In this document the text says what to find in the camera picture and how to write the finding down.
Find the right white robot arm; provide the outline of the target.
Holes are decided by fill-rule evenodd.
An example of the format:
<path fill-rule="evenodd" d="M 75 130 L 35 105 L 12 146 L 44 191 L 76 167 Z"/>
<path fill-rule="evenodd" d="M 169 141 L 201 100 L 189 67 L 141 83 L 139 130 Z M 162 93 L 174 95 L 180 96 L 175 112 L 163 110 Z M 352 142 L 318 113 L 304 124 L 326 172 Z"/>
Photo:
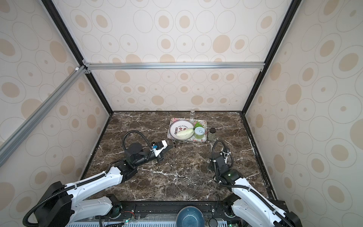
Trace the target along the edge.
<path fill-rule="evenodd" d="M 243 175 L 230 168 L 225 156 L 212 152 L 209 168 L 215 182 L 233 193 L 224 200 L 225 213 L 243 219 L 252 227 L 301 227 L 299 217 L 286 212 L 254 189 Z"/>

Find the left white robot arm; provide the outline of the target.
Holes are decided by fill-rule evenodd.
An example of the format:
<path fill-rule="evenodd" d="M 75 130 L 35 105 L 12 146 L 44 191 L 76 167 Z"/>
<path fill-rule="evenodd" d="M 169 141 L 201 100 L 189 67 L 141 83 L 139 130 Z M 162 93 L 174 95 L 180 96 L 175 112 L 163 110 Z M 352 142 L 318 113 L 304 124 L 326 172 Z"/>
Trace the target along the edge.
<path fill-rule="evenodd" d="M 126 149 L 126 157 L 113 162 L 106 171 L 73 183 L 53 183 L 26 213 L 22 224 L 25 227 L 65 227 L 88 217 L 111 214 L 121 205 L 115 196 L 93 200 L 90 196 L 130 180 L 140 165 L 152 160 L 162 161 L 171 148 L 163 140 L 153 143 L 151 150 L 144 152 L 140 143 L 133 143 Z"/>

